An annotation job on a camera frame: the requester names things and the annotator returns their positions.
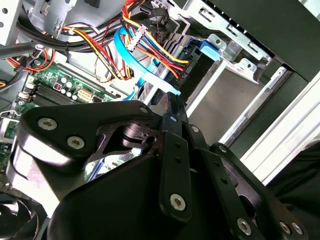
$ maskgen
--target white connector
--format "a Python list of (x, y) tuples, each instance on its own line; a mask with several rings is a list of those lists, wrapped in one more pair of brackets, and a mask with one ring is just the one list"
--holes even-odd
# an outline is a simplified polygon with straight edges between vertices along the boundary
[(144, 35), (146, 34), (148, 28), (144, 25), (141, 25), (138, 30), (136, 31), (136, 33), (134, 34), (133, 38), (131, 39), (129, 45), (126, 47), (128, 49), (129, 52), (133, 52), (136, 47), (138, 46), (140, 40), (144, 37)]

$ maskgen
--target green circuit board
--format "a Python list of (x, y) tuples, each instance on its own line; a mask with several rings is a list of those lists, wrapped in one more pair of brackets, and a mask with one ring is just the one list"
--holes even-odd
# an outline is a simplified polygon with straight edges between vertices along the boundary
[(7, 166), (11, 151), (11, 144), (1, 143), (0, 144), (0, 171), (3, 171)]
[[(72, 75), (60, 70), (55, 65), (52, 65), (45, 71), (36, 72), (33, 76), (28, 78), (27, 83), (28, 82), (40, 82), (58, 92), (68, 86), (68, 90), (72, 91), (74, 94), (77, 94), (80, 90), (86, 90), (99, 97), (102, 102), (109, 102), (113, 100), (111, 96), (101, 91), (101, 89), (94, 87), (94, 84), (89, 84), (76, 77), (73, 77)], [(80, 103), (91, 103), (91, 101), (86, 101), (81, 98), (78, 98), (77, 101)]]

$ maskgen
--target black wire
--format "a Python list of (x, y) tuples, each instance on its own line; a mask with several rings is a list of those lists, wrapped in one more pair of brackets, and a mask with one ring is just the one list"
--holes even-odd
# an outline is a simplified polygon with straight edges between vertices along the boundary
[[(34, 59), (32, 57), (28, 57), (26, 59), (26, 67), (29, 67), (32, 63), (33, 63)], [(17, 72), (10, 80), (5, 81), (6, 85), (2, 88), (0, 88), (0, 93), (2, 93), (3, 91), (9, 89), (11, 86), (13, 86), (14, 84), (16, 84), (17, 82), (19, 82), (20, 80), (23, 80), (27, 77), (29, 71), (20, 71)]]

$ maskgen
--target screw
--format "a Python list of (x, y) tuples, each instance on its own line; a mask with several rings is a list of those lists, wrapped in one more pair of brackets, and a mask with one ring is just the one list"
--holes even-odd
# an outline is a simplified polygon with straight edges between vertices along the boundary
[(186, 202), (179, 194), (172, 194), (170, 196), (170, 203), (172, 207), (178, 211), (183, 211), (186, 209)]
[(283, 221), (280, 222), (280, 226), (287, 234), (291, 234), (289, 227)]
[(219, 149), (220, 149), (222, 152), (224, 152), (224, 153), (227, 152), (227, 150), (224, 148), (224, 146), (219, 146)]
[(243, 218), (238, 218), (236, 223), (238, 224), (239, 229), (247, 236), (250, 236), (252, 231), (250, 225)]
[(38, 59), (34, 60), (33, 63), (36, 66), (40, 66), (41, 65), (41, 62)]
[(140, 107), (140, 110), (141, 110), (141, 112), (143, 112), (145, 114), (148, 113), (148, 110), (144, 106)]
[(176, 119), (174, 116), (171, 116), (170, 118), (171, 118), (171, 120), (174, 121), (174, 122), (177, 121), (177, 119)]
[(196, 132), (196, 133), (199, 132), (199, 129), (198, 129), (196, 126), (192, 126), (191, 128), (192, 128), (192, 130), (193, 130), (194, 132)]
[(293, 228), (296, 230), (296, 232), (297, 232), (298, 234), (300, 234), (300, 235), (303, 235), (303, 234), (304, 234), (304, 232), (302, 231), (301, 227), (300, 227), (298, 224), (296, 224), (295, 222), (293, 222), (293, 223), (292, 223), (292, 226), (293, 226)]
[(85, 146), (85, 141), (78, 136), (71, 136), (68, 138), (67, 143), (73, 149), (82, 149)]
[(58, 124), (55, 120), (48, 117), (44, 117), (38, 121), (38, 126), (44, 130), (50, 131), (56, 129)]

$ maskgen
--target metal frame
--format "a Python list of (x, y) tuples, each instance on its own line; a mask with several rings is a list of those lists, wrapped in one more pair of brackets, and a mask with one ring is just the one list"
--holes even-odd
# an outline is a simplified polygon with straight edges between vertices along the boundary
[(273, 92), (275, 85), (279, 82), (279, 80), (282, 78), (286, 71), (287, 69), (283, 66), (280, 67), (278, 71), (276, 71), (276, 73), (272, 76), (271, 80), (264, 86), (264, 88), (258, 93), (258, 95), (252, 100), (252, 102), (238, 117), (238, 119), (233, 123), (229, 130), (219, 140), (219, 143), (228, 143), (228, 141), (230, 141), (235, 136), (236, 132), (241, 128), (241, 126), (243, 126), (251, 119), (254, 113), (260, 108), (264, 101)]
[(199, 105), (201, 100), (205, 97), (207, 92), (219, 78), (221, 73), (226, 69), (228, 62), (225, 60), (216, 61), (206, 75), (203, 77), (201, 82), (198, 84), (196, 89), (193, 91), (191, 96), (186, 102), (186, 115), (188, 117), (194, 112), (196, 107)]
[(0, 2), (0, 45), (16, 43), (16, 22), (23, 0), (3, 0)]
[(241, 158), (267, 185), (320, 133), (320, 72)]
[(37, 0), (34, 8), (29, 12), (32, 24), (38, 28), (58, 37), (65, 23), (68, 12), (76, 5), (78, 0), (54, 0), (51, 1), (46, 14), (41, 14), (45, 0)]
[(298, 0), (209, 1), (308, 82), (319, 72), (320, 22)]

